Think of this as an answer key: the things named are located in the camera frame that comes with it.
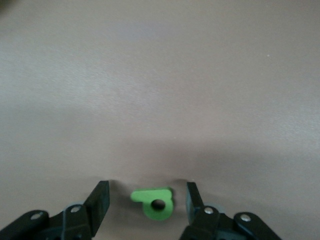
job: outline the gray surface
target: gray surface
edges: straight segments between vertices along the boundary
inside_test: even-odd
[[[320,235],[320,2],[43,1],[0,8],[0,227],[112,180],[96,240],[177,239],[186,180],[283,239]],[[169,185],[153,222],[128,199]]]

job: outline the green tab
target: green tab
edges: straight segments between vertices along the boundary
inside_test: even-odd
[[[162,221],[171,216],[174,211],[174,202],[170,187],[140,188],[131,194],[131,200],[142,202],[144,214],[153,220]],[[161,200],[164,206],[155,206],[153,202]]]

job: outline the silver screw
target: silver screw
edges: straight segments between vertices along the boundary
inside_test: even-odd
[[[249,217],[247,214],[242,214],[240,216],[241,220],[242,221],[245,221],[245,222],[250,222],[251,221],[251,217]]]
[[[206,214],[213,214],[213,213],[214,213],[214,210],[213,210],[211,207],[207,206],[207,207],[204,209],[204,212],[205,212]]]
[[[70,212],[72,213],[76,213],[80,210],[81,206],[74,206],[73,208],[71,208]]]
[[[30,217],[30,219],[31,220],[36,220],[36,219],[40,218],[42,216],[42,214],[44,214],[42,211],[40,211],[38,213],[35,213]]]

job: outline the green plastic part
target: green plastic part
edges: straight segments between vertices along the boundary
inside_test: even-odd
[[[163,221],[169,218],[174,211],[174,201],[172,199],[172,191],[170,187],[157,188],[140,188],[131,194],[131,200],[134,202],[142,202],[144,214],[153,220]],[[163,209],[156,209],[152,206],[155,200],[164,202]]]

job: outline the green object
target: green object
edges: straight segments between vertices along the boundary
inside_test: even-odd
[[[134,202],[142,202],[144,214],[153,220],[165,220],[169,218],[174,211],[174,202],[172,200],[170,187],[136,189],[131,194],[131,199]]]

